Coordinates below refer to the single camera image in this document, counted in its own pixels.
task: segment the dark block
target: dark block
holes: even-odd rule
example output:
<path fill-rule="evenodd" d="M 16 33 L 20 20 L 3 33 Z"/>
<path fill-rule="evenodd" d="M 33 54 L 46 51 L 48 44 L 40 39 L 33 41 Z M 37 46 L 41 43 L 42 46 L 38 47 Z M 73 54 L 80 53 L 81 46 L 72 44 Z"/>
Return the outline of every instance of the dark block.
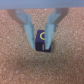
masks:
<path fill-rule="evenodd" d="M 38 30 L 35 40 L 36 51 L 51 52 L 51 46 L 48 50 L 45 50 L 45 32 L 44 30 Z"/>

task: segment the brown carpet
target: brown carpet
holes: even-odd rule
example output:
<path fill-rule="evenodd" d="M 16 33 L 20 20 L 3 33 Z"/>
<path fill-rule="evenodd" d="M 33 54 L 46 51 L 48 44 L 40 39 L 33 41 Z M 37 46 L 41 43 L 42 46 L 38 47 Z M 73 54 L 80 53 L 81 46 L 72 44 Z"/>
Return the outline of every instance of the brown carpet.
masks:
<path fill-rule="evenodd" d="M 35 35 L 53 9 L 26 9 Z M 84 8 L 70 8 L 53 35 L 52 52 L 33 50 L 19 24 L 0 10 L 0 84 L 84 84 Z"/>

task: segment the black cube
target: black cube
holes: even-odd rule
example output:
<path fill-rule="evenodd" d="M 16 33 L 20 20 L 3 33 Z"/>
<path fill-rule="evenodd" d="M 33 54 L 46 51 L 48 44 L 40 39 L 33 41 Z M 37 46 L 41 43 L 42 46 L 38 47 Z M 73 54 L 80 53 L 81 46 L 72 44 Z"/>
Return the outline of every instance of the black cube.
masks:
<path fill-rule="evenodd" d="M 45 31 L 38 30 L 35 40 L 35 49 L 36 51 L 41 52 L 51 52 L 51 46 L 48 50 L 45 50 Z"/>

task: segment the brown speckled surface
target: brown speckled surface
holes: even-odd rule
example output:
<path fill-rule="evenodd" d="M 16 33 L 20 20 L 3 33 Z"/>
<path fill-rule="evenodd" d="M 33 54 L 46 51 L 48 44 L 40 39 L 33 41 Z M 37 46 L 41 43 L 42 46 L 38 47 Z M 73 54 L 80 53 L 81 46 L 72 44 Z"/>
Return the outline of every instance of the brown speckled surface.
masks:
<path fill-rule="evenodd" d="M 35 35 L 53 9 L 26 9 Z M 0 10 L 0 84 L 84 84 L 84 8 L 70 8 L 53 35 L 52 52 L 33 50 L 19 24 Z"/>

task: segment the small box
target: small box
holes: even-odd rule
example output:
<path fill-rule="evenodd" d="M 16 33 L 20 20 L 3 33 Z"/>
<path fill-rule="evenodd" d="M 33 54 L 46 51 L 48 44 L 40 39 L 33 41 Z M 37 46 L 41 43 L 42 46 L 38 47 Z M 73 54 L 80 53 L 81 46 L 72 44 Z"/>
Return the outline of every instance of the small box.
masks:
<path fill-rule="evenodd" d="M 42 52 L 51 52 L 51 46 L 48 50 L 45 50 L 45 31 L 44 30 L 38 30 L 35 40 L 35 49 L 36 51 L 42 51 Z"/>

